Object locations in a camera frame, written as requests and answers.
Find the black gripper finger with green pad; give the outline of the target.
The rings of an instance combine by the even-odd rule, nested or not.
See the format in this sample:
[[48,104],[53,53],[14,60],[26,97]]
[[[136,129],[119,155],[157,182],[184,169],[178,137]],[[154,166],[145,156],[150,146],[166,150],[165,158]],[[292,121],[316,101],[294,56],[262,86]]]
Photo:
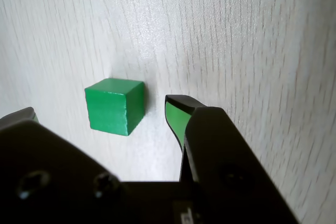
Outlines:
[[165,97],[165,118],[200,188],[205,223],[297,222],[222,108],[170,94]]

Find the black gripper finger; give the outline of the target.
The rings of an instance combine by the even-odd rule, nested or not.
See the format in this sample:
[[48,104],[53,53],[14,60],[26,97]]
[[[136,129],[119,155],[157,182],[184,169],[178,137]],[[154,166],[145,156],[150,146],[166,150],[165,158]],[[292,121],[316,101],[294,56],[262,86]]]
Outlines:
[[39,122],[37,114],[32,107],[27,107],[2,117],[0,119],[1,130],[25,120]]

